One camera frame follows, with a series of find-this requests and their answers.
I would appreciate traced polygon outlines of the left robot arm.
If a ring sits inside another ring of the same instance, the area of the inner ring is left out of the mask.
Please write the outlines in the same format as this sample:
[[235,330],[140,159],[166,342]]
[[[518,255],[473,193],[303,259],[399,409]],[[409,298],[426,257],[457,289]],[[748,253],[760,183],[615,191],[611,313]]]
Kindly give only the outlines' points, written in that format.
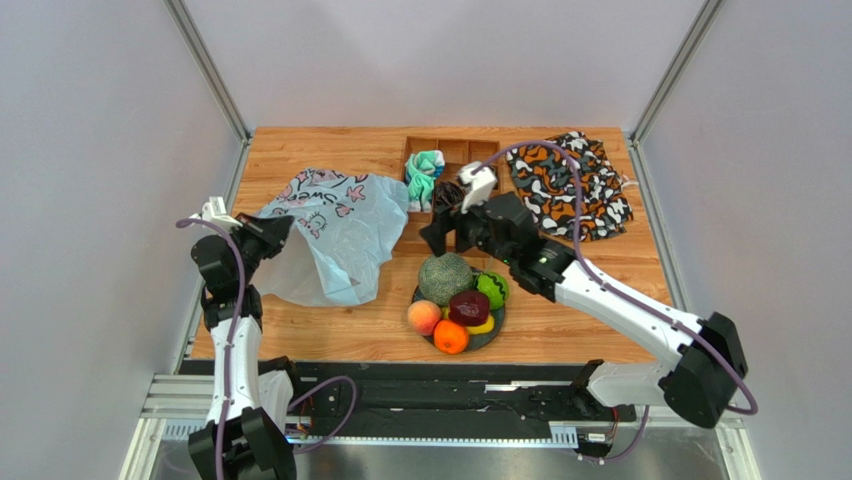
[[[190,459],[203,479],[294,479],[293,445],[283,431],[293,385],[285,368],[259,372],[263,334],[261,295],[251,279],[260,263],[278,255],[293,219],[241,214],[219,221],[198,215],[177,227],[201,225],[211,234],[198,240],[190,256],[204,281],[199,304],[214,345],[211,407],[204,427],[190,434]],[[260,386],[272,383],[267,410]]]

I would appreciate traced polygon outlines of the orange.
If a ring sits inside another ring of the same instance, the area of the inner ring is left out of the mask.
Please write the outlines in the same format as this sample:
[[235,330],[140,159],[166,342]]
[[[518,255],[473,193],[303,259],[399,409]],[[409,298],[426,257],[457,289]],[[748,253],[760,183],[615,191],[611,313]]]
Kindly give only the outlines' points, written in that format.
[[433,345],[445,354],[456,355],[464,352],[469,341],[467,328],[452,320],[439,321],[433,331]]

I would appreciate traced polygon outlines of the light blue cartoon plastic bag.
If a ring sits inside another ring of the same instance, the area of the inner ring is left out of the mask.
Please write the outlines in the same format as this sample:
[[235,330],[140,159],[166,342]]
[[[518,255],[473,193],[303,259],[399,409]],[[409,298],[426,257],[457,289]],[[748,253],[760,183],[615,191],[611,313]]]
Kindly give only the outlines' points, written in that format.
[[307,168],[257,215],[294,220],[282,251],[253,276],[260,294],[307,307],[351,307],[377,297],[380,268],[408,223],[408,193],[387,176]]

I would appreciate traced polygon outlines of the dark red apple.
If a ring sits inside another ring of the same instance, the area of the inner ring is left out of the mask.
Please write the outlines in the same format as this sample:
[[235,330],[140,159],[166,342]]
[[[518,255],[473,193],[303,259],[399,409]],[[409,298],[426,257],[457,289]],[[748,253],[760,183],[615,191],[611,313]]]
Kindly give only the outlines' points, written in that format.
[[478,290],[466,290],[454,295],[448,308],[448,319],[465,327],[481,326],[490,315],[489,298]]

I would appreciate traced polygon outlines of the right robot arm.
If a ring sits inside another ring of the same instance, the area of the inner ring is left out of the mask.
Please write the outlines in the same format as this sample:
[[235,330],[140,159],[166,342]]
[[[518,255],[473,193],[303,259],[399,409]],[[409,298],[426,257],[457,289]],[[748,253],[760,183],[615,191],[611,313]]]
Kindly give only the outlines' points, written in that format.
[[603,406],[667,406],[683,420],[712,429],[744,392],[747,360],[735,323],[680,311],[606,274],[580,253],[543,236],[513,194],[479,205],[444,206],[419,234],[432,253],[476,248],[506,264],[525,291],[581,311],[631,338],[654,362],[591,361],[575,384]]

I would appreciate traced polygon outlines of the netted green melon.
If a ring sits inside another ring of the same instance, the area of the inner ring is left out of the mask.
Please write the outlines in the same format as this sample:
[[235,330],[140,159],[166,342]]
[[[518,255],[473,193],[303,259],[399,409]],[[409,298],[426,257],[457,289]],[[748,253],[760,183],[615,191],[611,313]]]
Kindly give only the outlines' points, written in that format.
[[471,266],[456,253],[431,256],[418,271],[418,288],[422,297],[439,306],[447,305],[453,296],[470,289],[472,284]]

